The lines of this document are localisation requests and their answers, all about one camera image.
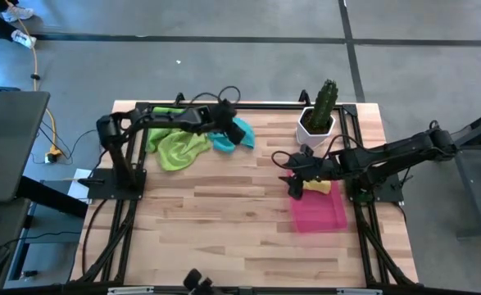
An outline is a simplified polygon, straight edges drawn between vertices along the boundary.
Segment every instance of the yellow object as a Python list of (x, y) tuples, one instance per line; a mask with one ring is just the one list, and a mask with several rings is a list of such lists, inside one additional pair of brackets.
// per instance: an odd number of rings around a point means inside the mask
[(328, 194), (329, 192), (331, 192), (331, 181), (304, 181), (304, 189), (314, 190), (317, 192)]
[[(14, 6), (12, 3), (10, 3), (7, 0), (5, 0), (5, 2), (9, 7)], [(15, 12), (15, 16), (18, 22), (20, 23), (21, 27), (25, 31), (25, 34), (30, 37), (29, 31), (25, 27), (24, 23), (21, 21), (20, 17), (16, 14), (16, 12)], [(38, 76), (38, 58), (36, 57), (36, 49), (34, 49), (34, 46), (33, 46), (31, 50), (33, 51), (33, 58), (34, 58), (34, 74)], [(38, 91), (38, 83), (36, 82), (35, 78), (33, 78), (33, 90)], [(57, 126), (56, 126), (56, 123), (54, 122), (54, 116), (52, 115), (51, 111), (49, 111), (48, 108), (45, 109), (45, 112), (49, 115), (49, 118), (51, 119), (51, 127), (52, 127), (52, 145), (49, 152), (46, 153), (45, 155), (47, 156), (47, 154), (51, 154), (56, 157), (59, 157), (61, 155), (61, 151), (57, 148)]]

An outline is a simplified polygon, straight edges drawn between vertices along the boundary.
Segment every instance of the wooden tabletop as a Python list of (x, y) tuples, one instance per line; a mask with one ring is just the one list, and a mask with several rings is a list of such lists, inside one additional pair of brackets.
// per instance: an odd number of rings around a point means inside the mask
[[(113, 111), (131, 110), (135, 103), (116, 101)], [(356, 106), (364, 145), (384, 144), (378, 105)], [(237, 147), (232, 155), (225, 155), (211, 149), (185, 170), (165, 172), (157, 164), (157, 155), (148, 154), (147, 183), (138, 203), (125, 283), (181, 285), (185, 275), (197, 268), (223, 286), (364, 287), (355, 214), (342, 183), (347, 230), (329, 234), (293, 230), (287, 185), (277, 178), (285, 171), (271, 162), (270, 155), (298, 149), (295, 124), (299, 115), (300, 111), (238, 110), (238, 117), (255, 131), (254, 150)], [(340, 132), (337, 123), (333, 134)], [(326, 142), (316, 149), (317, 155), (324, 153)], [(342, 147), (340, 141), (333, 150)], [(104, 157), (101, 166), (110, 164), (110, 158)], [(115, 203), (107, 201), (94, 221), (87, 246), (88, 267), (107, 244)], [(89, 206), (80, 241), (98, 204)], [(405, 274), (417, 281), (401, 212), (391, 204), (377, 203), (377, 214), (384, 247)], [(82, 246), (71, 279), (81, 276)], [(376, 255), (373, 250), (370, 253), (378, 278)], [(113, 274), (118, 260), (116, 255)]]

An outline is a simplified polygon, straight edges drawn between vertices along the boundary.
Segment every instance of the green cloth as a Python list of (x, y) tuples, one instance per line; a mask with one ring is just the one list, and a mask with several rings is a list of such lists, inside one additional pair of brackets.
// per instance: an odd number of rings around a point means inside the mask
[[(156, 111), (181, 112), (183, 109), (155, 107)], [(167, 171), (190, 166), (201, 152), (211, 148), (206, 135), (196, 135), (181, 129), (152, 128), (148, 132), (146, 151), (158, 151), (160, 166)]]

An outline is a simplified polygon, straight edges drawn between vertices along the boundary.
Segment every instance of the white sneaker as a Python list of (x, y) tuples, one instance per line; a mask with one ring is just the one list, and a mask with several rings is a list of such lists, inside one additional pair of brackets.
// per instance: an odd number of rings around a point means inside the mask
[(21, 20), (27, 20), (33, 15), (34, 9), (17, 6), (9, 7), (6, 11), (2, 12), (3, 19), (7, 22), (17, 21), (17, 17), (20, 17)]
[(35, 37), (30, 37), (26, 34), (23, 34), (19, 29), (12, 32), (11, 37), (12, 37), (12, 41), (16, 43), (20, 43), (21, 45), (27, 47), (28, 49), (33, 49), (34, 45), (36, 44)]

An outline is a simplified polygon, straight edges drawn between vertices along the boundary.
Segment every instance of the white flower pot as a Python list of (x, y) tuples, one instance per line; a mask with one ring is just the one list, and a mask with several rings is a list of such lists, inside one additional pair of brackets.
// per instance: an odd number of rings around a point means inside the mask
[(304, 128), (304, 126), (302, 126), (302, 123), (300, 122), (304, 114), (309, 110), (312, 111), (313, 107), (304, 107), (302, 114), (300, 115), (300, 117), (298, 117), (297, 142), (300, 144), (307, 144), (310, 148), (316, 148), (321, 143), (323, 143), (325, 139), (328, 138), (329, 135), (331, 134), (331, 131), (333, 130), (333, 126), (335, 126), (335, 118), (331, 116), (332, 123), (331, 123), (331, 126), (329, 127), (329, 132), (327, 134), (310, 134), (309, 132), (307, 132), (306, 128)]

